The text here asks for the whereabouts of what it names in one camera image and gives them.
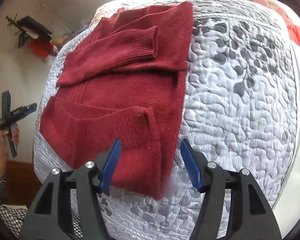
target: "plaid shirt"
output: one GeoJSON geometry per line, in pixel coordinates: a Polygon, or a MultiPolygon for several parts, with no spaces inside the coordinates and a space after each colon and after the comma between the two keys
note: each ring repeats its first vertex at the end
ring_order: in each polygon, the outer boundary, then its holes
{"type": "MultiPolygon", "coordinates": [[[[5,177],[0,178],[0,216],[7,227],[13,232],[15,236],[18,237],[23,220],[25,219],[28,210],[23,208],[15,209],[1,206],[1,202],[5,192],[5,186],[5,177]]],[[[74,212],[72,212],[72,221],[75,235],[79,238],[83,238],[79,217],[74,212]]]]}

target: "mattress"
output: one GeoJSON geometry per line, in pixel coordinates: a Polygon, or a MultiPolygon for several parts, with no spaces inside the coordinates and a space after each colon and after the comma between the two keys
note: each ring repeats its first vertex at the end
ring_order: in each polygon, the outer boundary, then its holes
{"type": "MultiPolygon", "coordinates": [[[[185,0],[138,1],[129,8],[185,0]]],[[[273,207],[299,140],[298,69],[286,25],[275,12],[245,0],[186,1],[194,5],[194,26],[179,139],[187,136],[194,150],[224,169],[248,168],[273,207]]],[[[66,54],[94,27],[67,43],[50,70],[34,135],[40,181],[55,167],[70,170],[40,134],[40,117],[58,89],[66,54]]],[[[75,191],[71,198],[77,212],[75,191]]],[[[191,185],[178,147],[163,200],[114,187],[109,196],[98,195],[108,231],[117,240],[189,239],[203,198],[191,185]]],[[[218,237],[226,233],[229,209],[227,192],[218,237]]]]}
{"type": "MultiPolygon", "coordinates": [[[[297,98],[300,98],[300,47],[292,43],[292,49],[296,59],[293,64],[299,72],[299,75],[296,75],[296,79],[299,79],[297,82],[299,84],[297,98]]],[[[300,135],[300,104],[298,106],[297,118],[299,120],[298,133],[300,135]]],[[[296,154],[282,183],[282,190],[277,198],[273,212],[277,219],[281,235],[285,237],[300,218],[300,136],[299,142],[296,145],[296,154]]]]}

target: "red blanket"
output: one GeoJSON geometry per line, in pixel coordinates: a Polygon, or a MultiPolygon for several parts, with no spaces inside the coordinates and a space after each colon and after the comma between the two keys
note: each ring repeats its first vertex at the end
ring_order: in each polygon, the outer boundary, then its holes
{"type": "Polygon", "coordinates": [[[77,169],[115,138],[112,184],[161,199],[169,182],[185,94],[192,4],[120,10],[67,54],[40,132],[77,169]]]}
{"type": "Polygon", "coordinates": [[[293,24],[291,25],[287,24],[287,28],[288,28],[290,39],[298,46],[300,46],[300,27],[293,24]]]}

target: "wooden floor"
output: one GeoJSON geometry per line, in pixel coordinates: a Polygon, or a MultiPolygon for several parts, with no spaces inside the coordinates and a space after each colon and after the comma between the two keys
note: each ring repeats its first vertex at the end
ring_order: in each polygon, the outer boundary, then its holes
{"type": "Polygon", "coordinates": [[[32,163],[8,161],[7,186],[3,204],[29,206],[41,187],[32,163]]]}

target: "blue gripper pad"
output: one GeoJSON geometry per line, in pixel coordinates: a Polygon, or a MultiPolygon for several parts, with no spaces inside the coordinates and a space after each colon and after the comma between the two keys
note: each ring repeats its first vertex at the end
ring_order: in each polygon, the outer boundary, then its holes
{"type": "Polygon", "coordinates": [[[200,189],[202,188],[201,171],[192,155],[191,150],[192,148],[188,140],[183,139],[180,143],[181,156],[186,165],[186,169],[188,171],[192,186],[194,186],[200,192],[200,189]]]}
{"type": "Polygon", "coordinates": [[[110,186],[115,168],[117,166],[120,157],[120,153],[121,153],[121,142],[120,140],[117,139],[114,142],[112,148],[110,149],[110,154],[99,174],[99,179],[101,181],[99,188],[102,192],[107,190],[110,186]]]}

